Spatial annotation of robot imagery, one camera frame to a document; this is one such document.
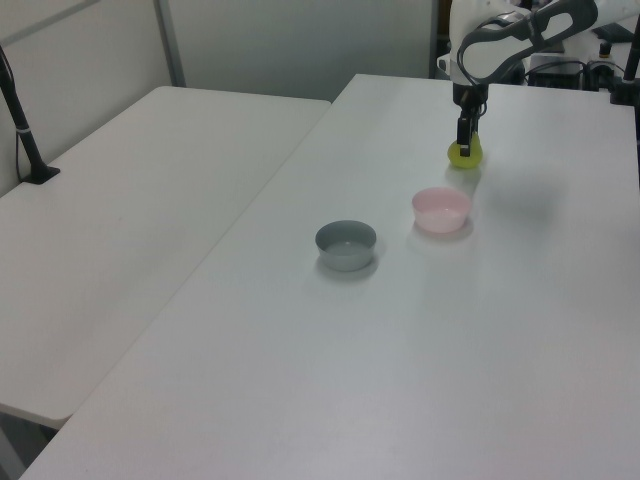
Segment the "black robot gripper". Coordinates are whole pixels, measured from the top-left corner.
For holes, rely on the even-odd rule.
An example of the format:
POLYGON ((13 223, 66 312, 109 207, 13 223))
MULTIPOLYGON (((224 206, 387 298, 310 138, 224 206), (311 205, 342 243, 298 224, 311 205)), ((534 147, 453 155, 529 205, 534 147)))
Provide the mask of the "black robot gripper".
POLYGON ((473 133, 478 132, 480 118, 487 108, 488 85, 461 85, 453 83, 453 101, 460 109, 457 121, 456 145, 461 157, 471 155, 473 133))

